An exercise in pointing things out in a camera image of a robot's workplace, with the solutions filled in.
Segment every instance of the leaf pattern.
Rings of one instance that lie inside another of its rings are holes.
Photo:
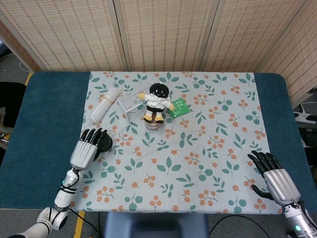
[[[108,130],[112,147],[82,173],[75,208],[85,211],[278,213],[250,188],[266,184],[247,154],[269,152],[252,73],[91,72],[82,130]],[[100,124],[88,116],[113,87],[132,95],[150,83],[169,87],[190,112],[157,130],[144,126],[146,104],[128,114],[114,102]]]

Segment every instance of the orange berry pattern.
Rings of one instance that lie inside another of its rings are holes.
[[[269,152],[253,79],[251,73],[91,72],[82,131],[107,129],[113,144],[82,172],[74,209],[278,213],[274,202],[258,203],[251,187],[267,189],[247,154]],[[182,98],[189,112],[172,118],[165,109],[155,130],[144,125],[141,99],[124,113],[119,100],[150,82],[167,85],[171,101]],[[102,121],[90,124],[89,115],[113,87],[122,94]]]

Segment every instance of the plush doll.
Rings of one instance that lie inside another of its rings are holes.
[[[150,87],[150,94],[140,93],[138,96],[142,100],[147,101],[147,111],[143,117],[146,122],[152,122],[152,114],[156,113],[155,122],[163,123],[162,112],[164,108],[169,108],[171,111],[175,109],[173,103],[170,102],[168,96],[169,89],[166,85],[155,83]]]

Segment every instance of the round base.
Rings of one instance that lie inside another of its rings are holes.
[[[156,130],[162,125],[162,123],[155,123],[155,117],[156,117],[156,113],[153,113],[151,122],[144,121],[144,125],[147,129]]]

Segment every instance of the doll's face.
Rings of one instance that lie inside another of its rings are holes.
[[[169,94],[169,89],[164,84],[155,83],[150,87],[150,93],[158,96],[159,98],[167,98]]]

